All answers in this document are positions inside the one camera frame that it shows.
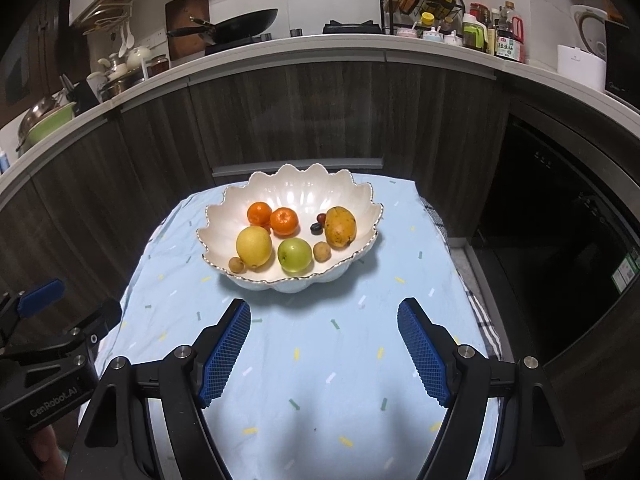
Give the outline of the left hand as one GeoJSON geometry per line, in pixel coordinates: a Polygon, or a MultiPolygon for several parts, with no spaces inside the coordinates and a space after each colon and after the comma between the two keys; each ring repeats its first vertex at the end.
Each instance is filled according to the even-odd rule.
{"type": "Polygon", "coordinates": [[[64,479],[66,463],[52,426],[44,427],[32,437],[32,450],[41,463],[39,472],[43,479],[64,479]]]}

